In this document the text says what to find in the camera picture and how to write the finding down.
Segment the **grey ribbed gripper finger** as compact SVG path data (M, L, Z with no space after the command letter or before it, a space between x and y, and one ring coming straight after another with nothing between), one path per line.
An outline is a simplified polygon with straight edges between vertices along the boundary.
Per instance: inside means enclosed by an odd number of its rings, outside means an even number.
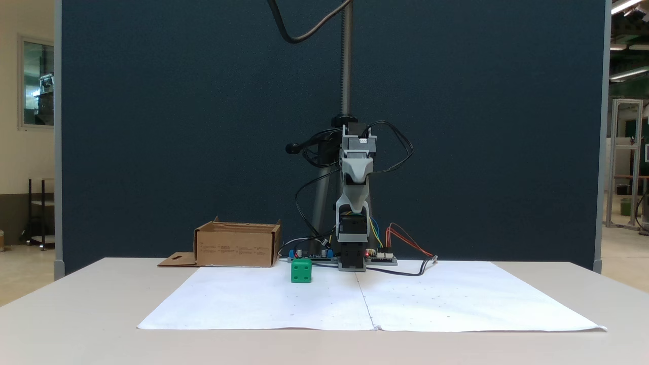
M348 200L350 210L354 213L362 213L368 195L369 185L367 183L345 185L345 197Z

